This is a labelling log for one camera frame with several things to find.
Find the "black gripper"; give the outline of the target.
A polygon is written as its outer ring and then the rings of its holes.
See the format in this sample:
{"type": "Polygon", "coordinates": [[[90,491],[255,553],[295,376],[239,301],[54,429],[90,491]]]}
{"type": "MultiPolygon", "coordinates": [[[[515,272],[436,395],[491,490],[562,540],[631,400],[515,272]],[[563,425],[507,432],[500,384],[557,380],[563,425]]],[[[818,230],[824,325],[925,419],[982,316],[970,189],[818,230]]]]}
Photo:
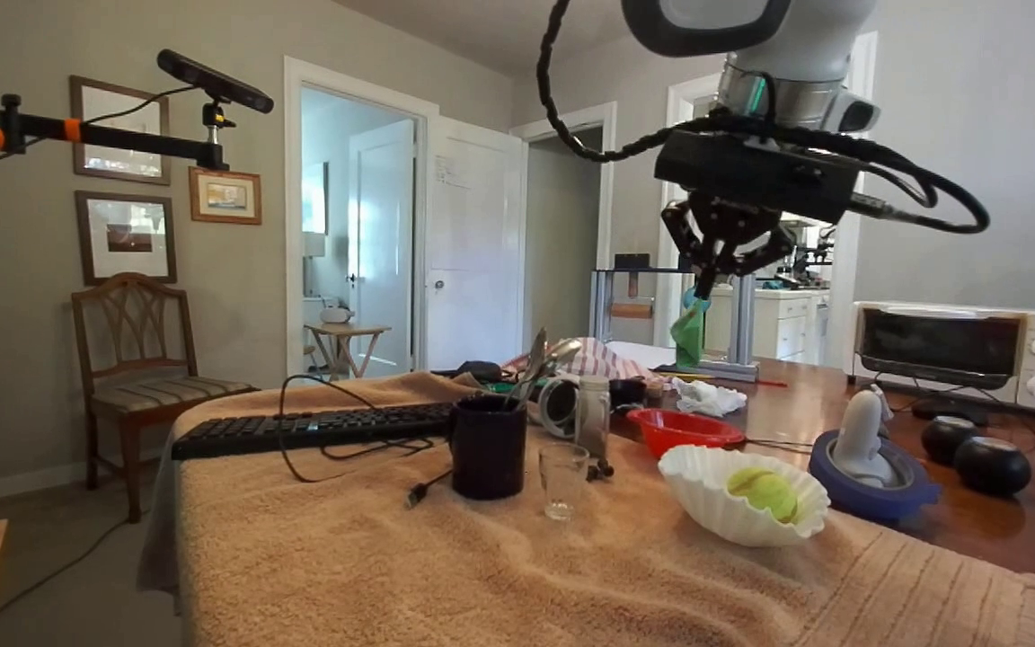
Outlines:
{"type": "Polygon", "coordinates": [[[690,269],[693,298],[719,279],[756,272],[793,248],[780,216],[836,223],[847,207],[857,168],[830,154],[774,151],[732,136],[675,132],[655,176],[681,183],[685,196],[661,211],[690,269]]]}

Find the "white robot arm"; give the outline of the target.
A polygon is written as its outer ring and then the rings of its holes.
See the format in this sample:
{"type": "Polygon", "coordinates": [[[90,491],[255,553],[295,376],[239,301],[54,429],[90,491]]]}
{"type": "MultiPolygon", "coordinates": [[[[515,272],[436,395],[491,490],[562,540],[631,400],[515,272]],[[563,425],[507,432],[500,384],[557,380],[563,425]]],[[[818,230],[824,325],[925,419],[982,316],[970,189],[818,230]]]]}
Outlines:
{"type": "Polygon", "coordinates": [[[572,0],[555,0],[534,59],[555,132],[590,160],[658,147],[655,176],[685,189],[661,211],[681,269],[705,298],[723,278],[793,253],[784,211],[836,223],[845,211],[982,232],[988,207],[936,168],[863,139],[878,109],[845,81],[851,42],[878,0],[623,0],[630,32],[655,54],[723,54],[719,102],[627,147],[594,151],[562,117],[550,59],[572,0]]]}

